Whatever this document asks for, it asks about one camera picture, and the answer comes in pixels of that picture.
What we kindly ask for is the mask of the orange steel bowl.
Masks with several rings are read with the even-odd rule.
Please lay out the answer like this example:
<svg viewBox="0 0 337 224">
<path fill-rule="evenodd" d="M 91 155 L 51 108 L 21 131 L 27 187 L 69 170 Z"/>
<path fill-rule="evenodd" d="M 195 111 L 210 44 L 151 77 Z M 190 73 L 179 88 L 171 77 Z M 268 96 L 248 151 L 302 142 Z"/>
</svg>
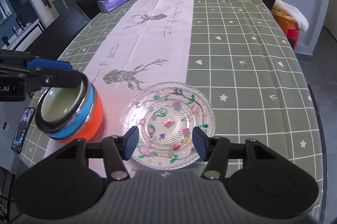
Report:
<svg viewBox="0 0 337 224">
<path fill-rule="evenodd" d="M 78 129 L 65 139 L 58 140 L 53 137 L 51 137 L 51 139 L 62 144 L 68 144 L 76 138 L 85 138 L 89 141 L 98 133 L 98 130 L 103 122 L 103 116 L 103 104 L 96 88 L 94 88 L 94 103 L 82 125 L 80 125 Z"/>
</svg>

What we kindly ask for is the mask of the green ceramic bowl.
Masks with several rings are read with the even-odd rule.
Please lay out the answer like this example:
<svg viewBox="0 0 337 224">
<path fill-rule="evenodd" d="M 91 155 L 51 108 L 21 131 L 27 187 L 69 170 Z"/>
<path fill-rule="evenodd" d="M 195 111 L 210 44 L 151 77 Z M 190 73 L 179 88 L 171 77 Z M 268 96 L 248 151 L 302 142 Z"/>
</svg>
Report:
<svg viewBox="0 0 337 224">
<path fill-rule="evenodd" d="M 81 83 L 75 89 L 52 87 L 43 95 L 41 118 L 46 122 L 58 122 L 64 118 L 82 101 L 86 88 Z"/>
</svg>

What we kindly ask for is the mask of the blue steel bowl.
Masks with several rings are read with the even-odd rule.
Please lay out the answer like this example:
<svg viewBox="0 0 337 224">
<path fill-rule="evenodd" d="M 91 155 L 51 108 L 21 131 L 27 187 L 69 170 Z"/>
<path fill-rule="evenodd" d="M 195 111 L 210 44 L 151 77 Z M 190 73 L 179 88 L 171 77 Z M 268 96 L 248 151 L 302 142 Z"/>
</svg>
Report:
<svg viewBox="0 0 337 224">
<path fill-rule="evenodd" d="M 87 76 L 84 74 L 82 74 L 82 83 L 86 88 L 86 90 L 83 91 L 82 101 L 75 106 L 70 114 L 66 116 L 66 118 L 58 122 L 46 122 L 41 118 L 40 102 L 42 101 L 43 95 L 49 89 L 44 92 L 44 94 L 39 99 L 37 112 L 35 115 L 35 122 L 40 131 L 46 133 L 50 137 L 61 140 L 69 137 L 76 129 L 80 127 L 80 125 L 82 125 L 94 103 L 94 87 L 88 80 Z"/>
</svg>

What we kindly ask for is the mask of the black chair near left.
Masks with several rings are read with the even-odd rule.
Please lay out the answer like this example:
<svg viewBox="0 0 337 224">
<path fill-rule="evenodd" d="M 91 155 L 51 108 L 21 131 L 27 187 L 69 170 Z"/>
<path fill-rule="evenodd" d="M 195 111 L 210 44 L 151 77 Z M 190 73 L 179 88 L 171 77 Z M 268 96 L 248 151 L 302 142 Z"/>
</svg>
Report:
<svg viewBox="0 0 337 224">
<path fill-rule="evenodd" d="M 43 59 L 57 60 L 78 33 L 88 24 L 74 7 L 59 15 L 25 50 Z"/>
</svg>

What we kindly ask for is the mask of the white cabinet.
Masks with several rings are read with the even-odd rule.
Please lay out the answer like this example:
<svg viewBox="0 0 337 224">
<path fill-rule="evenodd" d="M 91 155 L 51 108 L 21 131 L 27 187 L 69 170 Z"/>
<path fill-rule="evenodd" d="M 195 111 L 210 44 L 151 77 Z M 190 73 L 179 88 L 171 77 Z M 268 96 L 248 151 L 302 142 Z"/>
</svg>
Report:
<svg viewBox="0 0 337 224">
<path fill-rule="evenodd" d="M 43 25 L 39 19 L 36 19 L 33 23 L 29 23 L 29 26 L 22 30 L 18 36 L 13 35 L 8 43 L 2 47 L 2 49 L 25 51 L 44 31 Z"/>
</svg>

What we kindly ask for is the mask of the smartphone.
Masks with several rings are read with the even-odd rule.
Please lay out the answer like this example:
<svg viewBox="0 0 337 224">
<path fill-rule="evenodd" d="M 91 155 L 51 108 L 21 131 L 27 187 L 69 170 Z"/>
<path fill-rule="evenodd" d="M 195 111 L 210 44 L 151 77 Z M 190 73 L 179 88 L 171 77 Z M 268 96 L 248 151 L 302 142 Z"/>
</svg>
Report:
<svg viewBox="0 0 337 224">
<path fill-rule="evenodd" d="M 27 107 L 23 112 L 23 115 L 19 121 L 17 130 L 14 134 L 14 138 L 11 144 L 11 150 L 17 154 L 20 154 L 23 148 L 24 141 L 26 139 L 29 126 L 34 117 L 35 108 Z"/>
</svg>

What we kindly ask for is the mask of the black chair far left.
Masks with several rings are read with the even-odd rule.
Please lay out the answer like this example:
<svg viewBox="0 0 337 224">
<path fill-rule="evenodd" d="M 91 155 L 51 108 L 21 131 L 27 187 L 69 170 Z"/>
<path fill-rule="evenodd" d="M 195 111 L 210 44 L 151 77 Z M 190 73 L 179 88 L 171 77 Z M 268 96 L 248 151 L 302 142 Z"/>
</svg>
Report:
<svg viewBox="0 0 337 224">
<path fill-rule="evenodd" d="M 77 6 L 82 10 L 82 12 L 92 20 L 96 15 L 100 13 L 98 7 L 99 0 L 76 0 Z"/>
</svg>

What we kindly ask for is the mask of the green checked tablecloth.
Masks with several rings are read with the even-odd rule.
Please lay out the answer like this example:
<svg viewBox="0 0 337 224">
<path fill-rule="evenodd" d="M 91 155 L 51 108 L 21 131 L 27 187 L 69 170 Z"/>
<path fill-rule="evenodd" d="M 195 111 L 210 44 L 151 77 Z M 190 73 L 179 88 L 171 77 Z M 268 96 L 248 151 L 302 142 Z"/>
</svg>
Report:
<svg viewBox="0 0 337 224">
<path fill-rule="evenodd" d="M 120 9 L 97 15 L 73 39 L 60 59 L 73 65 L 89 59 L 121 19 Z M 206 132 L 234 143 L 253 138 L 308 172 L 323 185 L 323 160 L 318 123 L 301 67 L 283 31 L 262 0 L 194 0 L 189 61 L 184 82 L 195 88 L 187 105 L 198 114 Z M 188 120 L 177 104 L 168 103 L 157 88 L 150 98 L 131 99 L 147 117 L 133 117 L 140 125 L 140 144 L 126 162 L 134 174 L 140 169 L 202 170 L 204 162 L 191 142 Z"/>
</svg>

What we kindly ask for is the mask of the red orange stool stack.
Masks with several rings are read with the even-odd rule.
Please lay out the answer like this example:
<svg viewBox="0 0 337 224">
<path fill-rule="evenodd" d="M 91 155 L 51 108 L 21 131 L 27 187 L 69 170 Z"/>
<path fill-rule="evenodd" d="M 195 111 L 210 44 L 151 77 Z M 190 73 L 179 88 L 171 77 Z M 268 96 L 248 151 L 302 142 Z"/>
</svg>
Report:
<svg viewBox="0 0 337 224">
<path fill-rule="evenodd" d="M 289 43 L 293 49 L 296 50 L 296 46 L 299 39 L 300 29 L 298 28 L 297 21 L 286 14 L 286 12 L 282 11 L 279 8 L 273 7 L 271 13 L 275 19 L 275 21 L 280 26 L 281 30 L 289 40 Z"/>
</svg>

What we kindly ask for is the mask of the white cloth on stool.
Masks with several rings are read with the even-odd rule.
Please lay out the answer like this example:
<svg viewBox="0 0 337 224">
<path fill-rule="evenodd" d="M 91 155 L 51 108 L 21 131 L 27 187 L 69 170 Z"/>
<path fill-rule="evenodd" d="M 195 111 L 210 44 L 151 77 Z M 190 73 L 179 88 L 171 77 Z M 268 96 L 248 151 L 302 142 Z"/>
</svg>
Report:
<svg viewBox="0 0 337 224">
<path fill-rule="evenodd" d="M 298 8 L 294 7 L 293 5 L 287 4 L 282 0 L 275 0 L 274 8 L 278 8 L 284 14 L 292 17 L 296 20 L 297 26 L 303 32 L 306 32 L 309 28 L 309 23 L 305 16 L 302 14 Z"/>
</svg>

